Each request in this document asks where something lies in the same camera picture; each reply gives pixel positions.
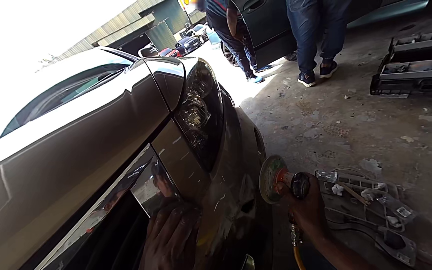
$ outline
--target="wooden stick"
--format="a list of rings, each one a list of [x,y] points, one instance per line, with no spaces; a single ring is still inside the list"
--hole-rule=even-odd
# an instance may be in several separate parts
[[[370,204],[369,201],[367,201],[365,198],[361,197],[358,193],[356,193],[354,190],[349,188],[347,185],[345,185],[343,182],[338,181],[338,185],[344,187],[344,189],[349,192],[354,198],[356,198],[358,201],[360,201],[362,204],[368,206]]]

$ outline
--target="sneaker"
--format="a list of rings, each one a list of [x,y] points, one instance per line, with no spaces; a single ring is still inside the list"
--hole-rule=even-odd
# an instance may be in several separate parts
[[[261,67],[260,69],[254,71],[254,72],[255,72],[255,73],[260,73],[261,71],[265,71],[265,70],[268,70],[268,69],[270,69],[270,68],[272,68],[272,66],[271,66],[271,65],[267,65],[267,66],[263,66],[263,67]]]
[[[264,79],[260,76],[251,76],[247,78],[248,82],[253,83],[253,84],[258,84],[264,81]]]
[[[335,61],[332,61],[331,65],[327,67],[322,67],[321,65],[319,65],[319,77],[331,78],[331,76],[337,69],[338,69],[338,64]]]
[[[309,74],[309,77],[306,78],[303,72],[300,72],[297,76],[297,81],[302,83],[306,87],[312,87],[316,84],[315,74]]]

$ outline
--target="concrete floor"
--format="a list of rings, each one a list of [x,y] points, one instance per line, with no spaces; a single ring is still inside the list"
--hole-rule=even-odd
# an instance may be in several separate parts
[[[339,70],[312,88],[297,82],[296,62],[278,60],[263,73],[264,83],[252,85],[222,58],[218,45],[207,42],[191,55],[209,62],[235,103],[259,127],[267,154],[283,156],[291,171],[350,167],[400,185],[404,203],[419,213],[405,232],[417,244],[415,268],[432,269],[432,97],[369,95],[371,76],[391,38],[430,32],[432,3],[419,13],[350,29],[336,58]],[[274,207],[273,220],[273,269],[296,269],[286,209]],[[336,236],[380,269],[406,269],[359,232]]]

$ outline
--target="building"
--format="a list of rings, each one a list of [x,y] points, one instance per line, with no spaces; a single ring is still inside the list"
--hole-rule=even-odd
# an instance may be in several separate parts
[[[203,21],[206,14],[193,11],[191,23]],[[189,16],[178,0],[137,0],[93,33],[83,38],[51,62],[97,46],[116,48],[134,55],[149,43],[160,51],[173,48],[174,34],[185,28]]]

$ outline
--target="yellow hose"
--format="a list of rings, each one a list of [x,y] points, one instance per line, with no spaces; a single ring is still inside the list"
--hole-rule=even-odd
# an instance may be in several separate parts
[[[303,260],[301,260],[300,250],[298,246],[293,247],[294,259],[296,260],[297,266],[299,270],[306,270],[306,267],[303,265]]]

